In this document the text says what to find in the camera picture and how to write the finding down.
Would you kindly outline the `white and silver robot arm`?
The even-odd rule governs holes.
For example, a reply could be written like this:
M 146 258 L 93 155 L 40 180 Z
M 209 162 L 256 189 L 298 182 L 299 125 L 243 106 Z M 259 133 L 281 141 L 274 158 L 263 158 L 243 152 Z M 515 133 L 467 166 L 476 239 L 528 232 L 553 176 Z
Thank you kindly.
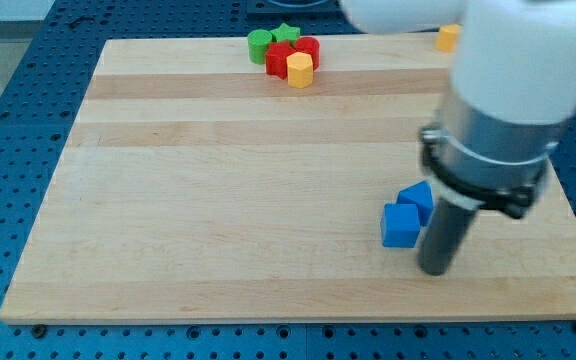
M 439 199 L 418 263 L 441 275 L 479 211 L 520 219 L 544 189 L 576 113 L 576 1 L 343 0 L 341 9 L 370 34 L 462 28 L 447 92 L 419 133 Z

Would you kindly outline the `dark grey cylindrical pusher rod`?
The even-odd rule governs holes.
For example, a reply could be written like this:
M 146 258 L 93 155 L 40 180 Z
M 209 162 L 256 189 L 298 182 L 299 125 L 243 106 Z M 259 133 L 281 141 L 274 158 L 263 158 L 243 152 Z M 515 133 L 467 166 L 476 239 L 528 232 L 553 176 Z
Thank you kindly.
M 417 255 L 423 272 L 441 276 L 449 270 L 476 214 L 477 209 L 466 209 L 444 198 L 439 199 Z

